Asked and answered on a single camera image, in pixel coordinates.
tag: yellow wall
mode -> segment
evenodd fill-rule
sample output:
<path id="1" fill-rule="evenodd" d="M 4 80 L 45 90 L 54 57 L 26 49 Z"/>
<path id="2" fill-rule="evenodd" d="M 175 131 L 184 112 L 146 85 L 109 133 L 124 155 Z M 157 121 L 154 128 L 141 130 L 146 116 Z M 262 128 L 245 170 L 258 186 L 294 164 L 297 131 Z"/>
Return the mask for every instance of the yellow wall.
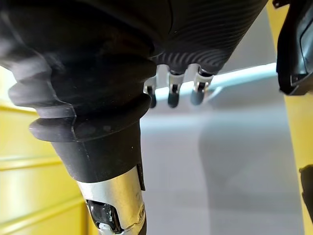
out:
<path id="1" fill-rule="evenodd" d="M 51 144 L 34 138 L 33 111 L 14 107 L 0 69 L 0 235 L 95 235 L 86 204 Z"/>
<path id="2" fill-rule="evenodd" d="M 272 30 L 273 41 L 277 47 L 278 36 L 287 15 L 288 6 L 277 10 L 272 6 L 270 0 L 267 4 L 268 18 Z M 291 140 L 294 150 L 295 162 L 298 172 L 299 192 L 302 193 L 299 169 L 313 164 L 313 96 L 286 96 L 285 97 Z M 313 234 L 313 224 L 308 210 L 302 200 L 303 223 L 306 235 Z"/>

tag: white surface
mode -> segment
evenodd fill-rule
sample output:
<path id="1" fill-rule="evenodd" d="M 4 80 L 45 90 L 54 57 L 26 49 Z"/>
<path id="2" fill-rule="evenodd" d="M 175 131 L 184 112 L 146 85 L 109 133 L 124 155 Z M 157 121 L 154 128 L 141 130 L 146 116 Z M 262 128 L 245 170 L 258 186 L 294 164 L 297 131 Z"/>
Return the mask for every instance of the white surface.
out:
<path id="1" fill-rule="evenodd" d="M 159 101 L 141 120 L 148 234 L 301 235 L 302 215 L 277 78 L 194 107 Z"/>

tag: fluorescent light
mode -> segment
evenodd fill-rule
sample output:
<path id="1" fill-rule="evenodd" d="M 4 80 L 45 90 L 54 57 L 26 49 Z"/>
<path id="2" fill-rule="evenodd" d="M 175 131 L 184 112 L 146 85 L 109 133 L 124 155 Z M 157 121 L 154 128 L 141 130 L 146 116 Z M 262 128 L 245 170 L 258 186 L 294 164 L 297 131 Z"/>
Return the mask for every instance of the fluorescent light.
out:
<path id="1" fill-rule="evenodd" d="M 274 76 L 277 76 L 276 63 L 255 66 L 248 69 L 216 75 L 214 76 L 209 89 L 215 90 L 218 87 L 229 87 Z M 193 81 L 184 82 L 180 89 L 180 95 L 190 94 L 193 86 Z M 156 98 L 158 100 L 166 99 L 168 97 L 168 92 L 168 87 L 158 88 L 156 89 Z"/>

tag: ribbed rubber section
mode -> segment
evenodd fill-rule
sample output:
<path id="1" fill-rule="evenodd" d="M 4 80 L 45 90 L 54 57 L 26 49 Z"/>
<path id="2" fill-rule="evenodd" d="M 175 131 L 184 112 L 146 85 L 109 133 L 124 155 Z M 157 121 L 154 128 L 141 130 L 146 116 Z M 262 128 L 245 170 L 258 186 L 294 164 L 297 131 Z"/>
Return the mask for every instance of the ribbed rubber section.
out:
<path id="1" fill-rule="evenodd" d="M 186 19 L 175 25 L 165 52 L 153 60 L 174 71 L 185 71 L 189 64 L 197 63 L 216 74 L 266 3 L 267 0 L 189 1 Z"/>

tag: silver metal shaft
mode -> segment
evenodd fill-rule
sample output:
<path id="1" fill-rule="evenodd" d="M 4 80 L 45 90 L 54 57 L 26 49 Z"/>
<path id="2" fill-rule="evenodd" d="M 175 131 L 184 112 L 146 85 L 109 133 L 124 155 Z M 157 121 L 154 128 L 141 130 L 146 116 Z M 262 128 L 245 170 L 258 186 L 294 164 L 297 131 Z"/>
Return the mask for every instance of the silver metal shaft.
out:
<path id="1" fill-rule="evenodd" d="M 77 182 L 86 201 L 92 201 L 97 205 L 110 205 L 116 209 L 118 215 L 119 226 L 122 232 L 120 235 L 138 235 L 143 227 L 146 212 L 142 199 L 140 182 L 138 177 L 137 166 L 128 172 L 117 176 L 113 179 L 97 182 L 97 183 L 83 183 Z M 89 207 L 91 216 L 93 214 L 103 213 L 98 207 Z M 106 221 L 97 221 L 96 225 L 102 235 L 115 234 L 110 226 L 114 222 L 114 215 L 108 214 Z"/>

